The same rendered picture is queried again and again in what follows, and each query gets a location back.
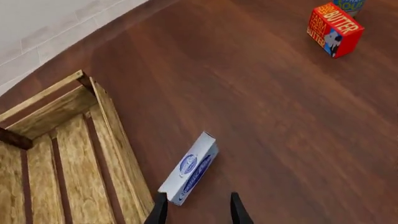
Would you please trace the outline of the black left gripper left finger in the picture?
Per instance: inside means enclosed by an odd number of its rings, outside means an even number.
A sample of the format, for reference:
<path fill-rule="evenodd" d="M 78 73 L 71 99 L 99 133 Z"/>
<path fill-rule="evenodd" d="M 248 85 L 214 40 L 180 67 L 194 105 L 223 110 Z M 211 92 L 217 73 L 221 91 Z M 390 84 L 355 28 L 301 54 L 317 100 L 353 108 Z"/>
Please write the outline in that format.
<path fill-rule="evenodd" d="M 154 200 L 154 207 L 146 218 L 144 224 L 165 224 L 167 219 L 167 210 L 167 194 L 159 192 Z"/>

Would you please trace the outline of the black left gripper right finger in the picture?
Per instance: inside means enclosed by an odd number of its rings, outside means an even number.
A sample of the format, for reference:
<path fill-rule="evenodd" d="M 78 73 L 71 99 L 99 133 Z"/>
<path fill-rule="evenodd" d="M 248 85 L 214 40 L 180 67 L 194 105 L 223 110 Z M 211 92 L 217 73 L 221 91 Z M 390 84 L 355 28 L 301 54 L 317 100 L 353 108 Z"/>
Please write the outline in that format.
<path fill-rule="evenodd" d="M 230 210 L 233 224 L 254 224 L 237 192 L 231 193 Z"/>

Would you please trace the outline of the white cream cheese box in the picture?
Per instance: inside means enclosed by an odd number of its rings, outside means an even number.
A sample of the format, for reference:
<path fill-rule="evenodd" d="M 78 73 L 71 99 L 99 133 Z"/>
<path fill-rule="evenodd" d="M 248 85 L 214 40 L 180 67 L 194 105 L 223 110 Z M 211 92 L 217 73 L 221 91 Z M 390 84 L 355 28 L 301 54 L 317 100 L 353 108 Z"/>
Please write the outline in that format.
<path fill-rule="evenodd" d="M 218 153 L 216 139 L 211 134 L 202 132 L 158 192 L 165 193 L 170 203 L 181 206 Z"/>

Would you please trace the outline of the wooden slat tray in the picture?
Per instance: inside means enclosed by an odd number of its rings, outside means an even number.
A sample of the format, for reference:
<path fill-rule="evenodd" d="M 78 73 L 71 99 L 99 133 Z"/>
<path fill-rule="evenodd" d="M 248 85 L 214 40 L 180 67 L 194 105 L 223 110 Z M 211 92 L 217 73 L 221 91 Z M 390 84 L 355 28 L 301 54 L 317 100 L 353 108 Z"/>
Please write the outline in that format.
<path fill-rule="evenodd" d="M 143 224 L 153 206 L 93 78 L 75 72 L 0 114 L 0 224 Z"/>

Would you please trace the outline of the red butter box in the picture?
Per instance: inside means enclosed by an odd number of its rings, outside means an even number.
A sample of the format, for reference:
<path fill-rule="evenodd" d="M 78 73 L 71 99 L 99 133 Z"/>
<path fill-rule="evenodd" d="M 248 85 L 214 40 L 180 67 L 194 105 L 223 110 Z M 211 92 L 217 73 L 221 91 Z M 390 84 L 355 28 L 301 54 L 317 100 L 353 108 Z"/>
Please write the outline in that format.
<path fill-rule="evenodd" d="M 307 34 L 332 58 L 350 54 L 363 32 L 363 26 L 332 2 L 314 8 L 307 26 Z"/>

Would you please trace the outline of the blue soup tin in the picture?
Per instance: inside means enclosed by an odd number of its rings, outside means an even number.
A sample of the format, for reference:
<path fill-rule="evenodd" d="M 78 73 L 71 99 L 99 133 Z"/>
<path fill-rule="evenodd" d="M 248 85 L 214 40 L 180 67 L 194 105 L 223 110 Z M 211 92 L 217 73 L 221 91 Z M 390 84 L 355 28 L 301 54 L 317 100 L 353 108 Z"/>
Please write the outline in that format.
<path fill-rule="evenodd" d="M 363 8 L 366 0 L 332 0 L 332 2 L 351 17 L 355 17 Z"/>

